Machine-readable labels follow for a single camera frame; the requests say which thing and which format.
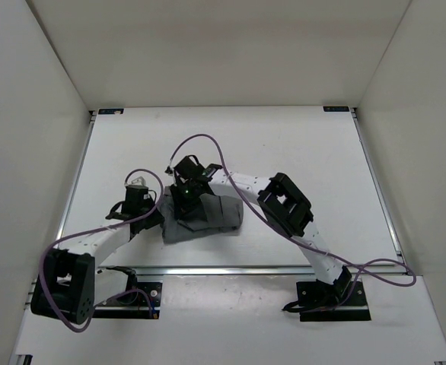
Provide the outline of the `grey pleated skirt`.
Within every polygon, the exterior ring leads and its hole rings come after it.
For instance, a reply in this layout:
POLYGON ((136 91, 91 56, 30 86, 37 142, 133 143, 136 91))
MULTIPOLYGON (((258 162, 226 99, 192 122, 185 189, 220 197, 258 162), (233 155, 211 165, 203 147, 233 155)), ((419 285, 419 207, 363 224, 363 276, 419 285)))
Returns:
POLYGON ((187 216, 176 218, 174 200, 164 195, 159 211, 164 218, 161 224, 165 244, 182 243, 219 233, 239 231, 244 221, 243 202, 238 198, 203 194, 196 209, 187 216))

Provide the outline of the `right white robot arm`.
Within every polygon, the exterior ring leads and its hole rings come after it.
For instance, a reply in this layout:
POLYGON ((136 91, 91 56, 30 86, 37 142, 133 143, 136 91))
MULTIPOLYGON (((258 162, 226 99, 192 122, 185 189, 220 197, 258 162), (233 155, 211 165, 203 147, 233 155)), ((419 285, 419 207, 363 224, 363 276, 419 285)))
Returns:
POLYGON ((174 180, 170 192, 177 217, 194 211, 203 197, 240 199, 254 212, 259 208, 264 222, 275 232, 296 242, 314 270, 324 301, 335 305, 347 297, 351 273, 332 257, 314 223, 311 202, 287 175, 250 176, 216 163, 204 167, 194 155, 168 166, 166 174, 174 180))

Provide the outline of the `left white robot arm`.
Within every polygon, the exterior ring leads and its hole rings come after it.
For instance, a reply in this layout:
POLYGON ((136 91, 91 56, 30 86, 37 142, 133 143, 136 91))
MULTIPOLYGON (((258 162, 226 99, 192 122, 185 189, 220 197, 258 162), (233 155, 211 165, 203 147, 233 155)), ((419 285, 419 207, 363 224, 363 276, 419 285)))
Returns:
POLYGON ((123 224, 77 237, 73 245, 63 249, 52 248, 43 261, 41 275, 46 287, 60 313, 74 325, 85 323, 100 304, 148 304, 139 292, 133 269, 100 265, 141 231, 163 222, 150 189, 144 185, 127 185, 125 199, 110 209, 106 219, 123 224))

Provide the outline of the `left blue corner label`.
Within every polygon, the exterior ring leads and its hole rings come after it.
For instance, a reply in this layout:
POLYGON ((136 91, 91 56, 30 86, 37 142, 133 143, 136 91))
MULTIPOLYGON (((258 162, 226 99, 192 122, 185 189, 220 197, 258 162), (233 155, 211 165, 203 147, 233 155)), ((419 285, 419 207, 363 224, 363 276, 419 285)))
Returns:
POLYGON ((123 108, 102 108, 98 110, 99 115, 121 115, 123 113, 123 108))

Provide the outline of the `blue corner label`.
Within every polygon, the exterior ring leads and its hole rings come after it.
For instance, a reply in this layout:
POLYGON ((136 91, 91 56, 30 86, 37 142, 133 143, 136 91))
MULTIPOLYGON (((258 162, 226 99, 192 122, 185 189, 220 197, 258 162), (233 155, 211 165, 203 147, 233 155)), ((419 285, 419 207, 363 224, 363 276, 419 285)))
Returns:
POLYGON ((325 113, 348 113, 350 111, 348 106, 323 106, 325 113))
POLYGON ((102 108, 98 110, 99 115, 121 115, 123 113, 123 108, 102 108))

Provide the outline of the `right blue corner label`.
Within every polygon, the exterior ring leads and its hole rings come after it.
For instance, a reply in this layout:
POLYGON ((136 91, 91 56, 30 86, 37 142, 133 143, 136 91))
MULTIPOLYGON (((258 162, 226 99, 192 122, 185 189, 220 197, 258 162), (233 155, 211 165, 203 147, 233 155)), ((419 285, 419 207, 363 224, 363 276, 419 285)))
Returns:
POLYGON ((348 113, 350 111, 348 106, 323 106, 325 113, 348 113))

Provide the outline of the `aluminium front rail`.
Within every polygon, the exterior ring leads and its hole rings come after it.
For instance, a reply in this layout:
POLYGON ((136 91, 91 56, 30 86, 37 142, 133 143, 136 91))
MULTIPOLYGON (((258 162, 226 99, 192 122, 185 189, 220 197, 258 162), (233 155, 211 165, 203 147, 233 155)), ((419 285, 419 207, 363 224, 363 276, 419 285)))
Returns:
POLYGON ((137 275, 314 275, 310 266, 139 266, 133 269, 137 275))

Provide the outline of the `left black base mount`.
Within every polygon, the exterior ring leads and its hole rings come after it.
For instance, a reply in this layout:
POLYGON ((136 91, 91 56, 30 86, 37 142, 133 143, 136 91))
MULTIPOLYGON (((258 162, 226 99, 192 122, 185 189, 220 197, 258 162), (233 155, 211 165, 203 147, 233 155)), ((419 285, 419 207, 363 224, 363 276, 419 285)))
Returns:
POLYGON ((95 273, 95 319, 160 318, 163 282, 133 268, 110 266, 95 273))

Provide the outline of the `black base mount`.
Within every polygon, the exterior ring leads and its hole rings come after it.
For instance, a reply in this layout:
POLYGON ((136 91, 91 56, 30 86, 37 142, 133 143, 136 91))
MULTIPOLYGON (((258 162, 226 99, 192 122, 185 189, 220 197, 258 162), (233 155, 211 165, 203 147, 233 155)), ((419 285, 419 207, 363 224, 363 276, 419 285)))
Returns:
POLYGON ((282 311, 299 315, 301 322, 368 322, 370 309, 363 283, 353 279, 347 267, 332 283, 298 281, 297 300, 282 311))
POLYGON ((95 319, 160 318, 163 282, 133 268, 110 266, 95 273, 95 319))

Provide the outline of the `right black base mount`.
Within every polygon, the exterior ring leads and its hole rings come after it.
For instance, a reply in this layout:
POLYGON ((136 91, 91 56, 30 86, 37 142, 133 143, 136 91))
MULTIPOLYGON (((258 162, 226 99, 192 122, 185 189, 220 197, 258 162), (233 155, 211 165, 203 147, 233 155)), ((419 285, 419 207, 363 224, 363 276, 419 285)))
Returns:
POLYGON ((282 311, 299 315, 301 322, 368 322, 370 309, 363 283, 353 279, 347 267, 332 283, 298 281, 297 300, 282 311))

